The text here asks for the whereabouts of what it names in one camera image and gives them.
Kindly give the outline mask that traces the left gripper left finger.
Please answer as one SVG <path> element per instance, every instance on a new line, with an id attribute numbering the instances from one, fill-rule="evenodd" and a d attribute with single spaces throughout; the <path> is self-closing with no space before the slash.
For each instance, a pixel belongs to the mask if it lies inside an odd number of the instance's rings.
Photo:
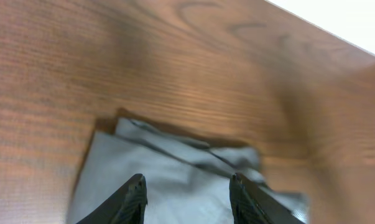
<path id="1" fill-rule="evenodd" d="M 146 179 L 135 174 L 77 224 L 143 224 L 146 206 Z"/>

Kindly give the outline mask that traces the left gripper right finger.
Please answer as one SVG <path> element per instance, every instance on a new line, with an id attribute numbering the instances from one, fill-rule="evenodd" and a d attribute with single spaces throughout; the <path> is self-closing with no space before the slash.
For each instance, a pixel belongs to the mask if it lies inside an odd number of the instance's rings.
<path id="1" fill-rule="evenodd" d="M 291 210 L 240 173 L 229 182 L 234 224 L 304 224 L 300 211 Z"/>

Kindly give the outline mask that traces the grey shorts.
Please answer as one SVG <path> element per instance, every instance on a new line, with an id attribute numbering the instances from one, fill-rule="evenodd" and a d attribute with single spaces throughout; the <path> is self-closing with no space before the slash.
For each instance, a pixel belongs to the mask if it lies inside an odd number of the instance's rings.
<path id="1" fill-rule="evenodd" d="M 299 210 L 307 223 L 306 196 L 272 190 L 259 168 L 260 157 L 252 147 L 213 147 L 121 118 L 113 134 L 94 133 L 67 222 L 79 222 L 133 175 L 142 174 L 147 187 L 144 223 L 234 223 L 229 182 L 240 173 L 282 205 Z"/>

